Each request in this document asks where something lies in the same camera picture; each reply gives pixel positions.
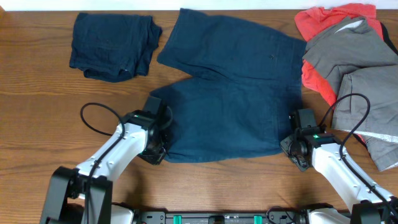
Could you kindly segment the navy blue shorts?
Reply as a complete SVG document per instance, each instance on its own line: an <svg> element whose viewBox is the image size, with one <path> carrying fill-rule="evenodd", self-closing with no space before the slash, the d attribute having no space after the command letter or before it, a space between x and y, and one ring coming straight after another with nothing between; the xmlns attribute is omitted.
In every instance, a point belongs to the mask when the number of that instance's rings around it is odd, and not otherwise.
<svg viewBox="0 0 398 224"><path fill-rule="evenodd" d="M166 160L271 156L302 106L304 41L229 16L181 9L159 63L188 79L152 92L172 110Z"/></svg>

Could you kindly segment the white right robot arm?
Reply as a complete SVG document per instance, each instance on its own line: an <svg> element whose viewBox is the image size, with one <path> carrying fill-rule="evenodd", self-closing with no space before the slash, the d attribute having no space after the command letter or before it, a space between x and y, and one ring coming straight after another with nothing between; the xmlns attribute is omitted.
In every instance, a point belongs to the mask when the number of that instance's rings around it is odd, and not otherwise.
<svg viewBox="0 0 398 224"><path fill-rule="evenodd" d="M348 207L347 214L331 205L311 205L294 223L397 223L397 197L382 188L352 160L344 144L318 125L311 109L289 114L292 134L280 148L302 172L320 173Z"/></svg>

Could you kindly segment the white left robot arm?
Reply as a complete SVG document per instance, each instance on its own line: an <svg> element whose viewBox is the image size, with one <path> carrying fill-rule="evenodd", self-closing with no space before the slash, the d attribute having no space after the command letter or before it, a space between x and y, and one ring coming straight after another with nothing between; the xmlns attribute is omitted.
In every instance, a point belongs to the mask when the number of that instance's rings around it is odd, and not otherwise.
<svg viewBox="0 0 398 224"><path fill-rule="evenodd" d="M112 202L113 184L136 157L161 163L173 113L163 100L150 96L142 110L117 119L115 132L89 159L74 169L54 171L41 223L137 223L137 211Z"/></svg>

